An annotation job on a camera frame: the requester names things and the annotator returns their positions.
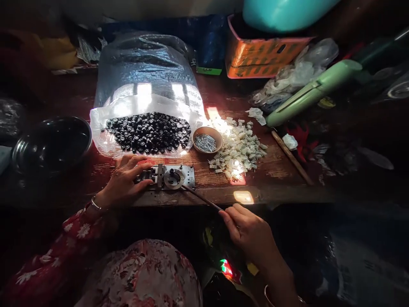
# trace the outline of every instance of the black plastic bowl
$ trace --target black plastic bowl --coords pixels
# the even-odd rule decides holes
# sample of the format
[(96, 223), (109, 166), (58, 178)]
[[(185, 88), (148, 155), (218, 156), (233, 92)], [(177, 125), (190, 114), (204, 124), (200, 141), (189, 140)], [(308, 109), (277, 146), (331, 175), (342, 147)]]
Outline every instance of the black plastic bowl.
[(25, 175), (52, 177), (79, 163), (91, 147), (89, 124), (78, 117), (41, 122), (13, 149), (12, 163)]

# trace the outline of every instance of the silver bangle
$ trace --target silver bangle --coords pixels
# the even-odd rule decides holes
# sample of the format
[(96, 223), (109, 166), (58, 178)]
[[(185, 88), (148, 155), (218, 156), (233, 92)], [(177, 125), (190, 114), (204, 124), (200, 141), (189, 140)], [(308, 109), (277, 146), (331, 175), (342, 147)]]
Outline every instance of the silver bangle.
[[(268, 288), (268, 285), (266, 285), (266, 286), (264, 287), (264, 296), (265, 296), (265, 298), (267, 299), (268, 303), (269, 303), (271, 306), (275, 307), (274, 304), (273, 304), (273, 303), (270, 301), (270, 299), (268, 298), (267, 288)], [(306, 302), (305, 302), (302, 298), (300, 298), (299, 296), (298, 296), (298, 300), (300, 301), (300, 303), (306, 304)]]
[(101, 207), (98, 207), (94, 200), (95, 200), (95, 196), (93, 198), (91, 198), (91, 204), (97, 211), (106, 211), (107, 210), (107, 209), (102, 209)]

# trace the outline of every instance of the metal tool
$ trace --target metal tool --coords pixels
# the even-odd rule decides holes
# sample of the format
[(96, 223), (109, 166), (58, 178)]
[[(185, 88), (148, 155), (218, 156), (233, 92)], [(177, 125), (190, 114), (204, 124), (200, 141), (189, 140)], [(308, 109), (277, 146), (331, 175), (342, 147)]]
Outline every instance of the metal tool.
[(182, 187), (184, 189), (186, 189), (187, 191), (189, 191), (190, 193), (192, 193), (193, 195), (195, 195), (197, 198), (200, 198), (201, 200), (203, 200), (205, 203), (207, 203), (208, 205), (213, 206), (214, 208), (216, 208), (219, 211), (223, 211), (222, 208), (220, 208), (219, 206), (215, 205), (214, 203), (212, 203), (211, 201), (207, 200), (206, 198), (204, 198), (203, 196), (200, 196), (199, 194), (197, 194), (193, 189), (191, 189), (188, 186), (182, 185)]
[(144, 179), (151, 179), (154, 184), (148, 187), (149, 190), (177, 190), (182, 185), (195, 186), (195, 170), (188, 165), (165, 165), (159, 163), (150, 170), (143, 171), (134, 183), (139, 183)]

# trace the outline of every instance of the woman's left hand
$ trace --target woman's left hand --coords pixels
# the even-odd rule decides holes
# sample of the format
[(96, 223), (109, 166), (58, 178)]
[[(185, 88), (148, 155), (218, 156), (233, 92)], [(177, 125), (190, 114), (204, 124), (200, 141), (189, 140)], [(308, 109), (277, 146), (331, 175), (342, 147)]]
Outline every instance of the woman's left hand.
[(119, 166), (114, 170), (107, 186), (96, 194), (95, 204), (102, 209), (109, 209), (112, 206), (128, 203), (148, 185), (153, 184), (150, 179), (145, 179), (138, 184), (133, 183), (142, 171), (152, 167), (150, 163), (137, 165), (138, 162), (146, 159), (146, 156), (128, 154), (117, 160)]

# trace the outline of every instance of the red floral sleeve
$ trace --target red floral sleeve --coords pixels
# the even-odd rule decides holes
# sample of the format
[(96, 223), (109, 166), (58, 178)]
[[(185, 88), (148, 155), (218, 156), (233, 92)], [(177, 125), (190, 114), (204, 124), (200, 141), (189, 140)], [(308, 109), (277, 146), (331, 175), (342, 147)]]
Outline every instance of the red floral sleeve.
[(63, 223), (63, 232), (45, 255), (36, 255), (11, 277), (3, 296), (13, 306), (42, 306), (49, 303), (68, 281), (68, 276), (90, 242), (99, 238), (104, 223), (89, 222), (80, 210)]

